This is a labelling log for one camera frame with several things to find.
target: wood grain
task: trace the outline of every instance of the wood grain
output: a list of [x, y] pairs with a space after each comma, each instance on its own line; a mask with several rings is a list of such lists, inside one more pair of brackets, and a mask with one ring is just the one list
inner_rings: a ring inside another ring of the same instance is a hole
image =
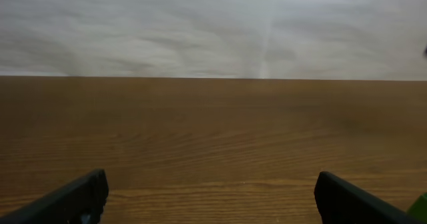
[[0, 77], [0, 213], [100, 167], [103, 223], [321, 223], [322, 170], [407, 209], [427, 83]]

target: green object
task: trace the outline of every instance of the green object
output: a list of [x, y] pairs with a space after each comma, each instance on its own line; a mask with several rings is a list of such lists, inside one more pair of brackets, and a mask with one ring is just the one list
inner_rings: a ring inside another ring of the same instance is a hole
[[406, 213], [419, 221], [427, 223], [427, 193], [421, 195]]

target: black object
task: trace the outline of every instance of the black object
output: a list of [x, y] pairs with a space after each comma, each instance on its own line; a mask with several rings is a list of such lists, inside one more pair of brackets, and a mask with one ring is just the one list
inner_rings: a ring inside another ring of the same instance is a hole
[[108, 196], [98, 169], [2, 218], [0, 224], [97, 224]]
[[323, 171], [314, 197], [323, 224], [421, 224], [387, 202]]

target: wrinkled white sheet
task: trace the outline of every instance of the wrinkled white sheet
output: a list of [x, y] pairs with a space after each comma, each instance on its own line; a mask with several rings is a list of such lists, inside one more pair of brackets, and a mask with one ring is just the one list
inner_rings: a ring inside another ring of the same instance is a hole
[[0, 0], [0, 75], [427, 80], [427, 0]]

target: tabletop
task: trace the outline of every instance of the tabletop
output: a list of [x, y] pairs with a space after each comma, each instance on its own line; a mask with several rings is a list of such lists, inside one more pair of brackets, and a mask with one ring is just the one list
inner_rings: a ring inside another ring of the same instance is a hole
[[427, 83], [0, 77], [0, 214], [95, 168], [102, 223], [321, 223], [320, 171], [406, 210]]

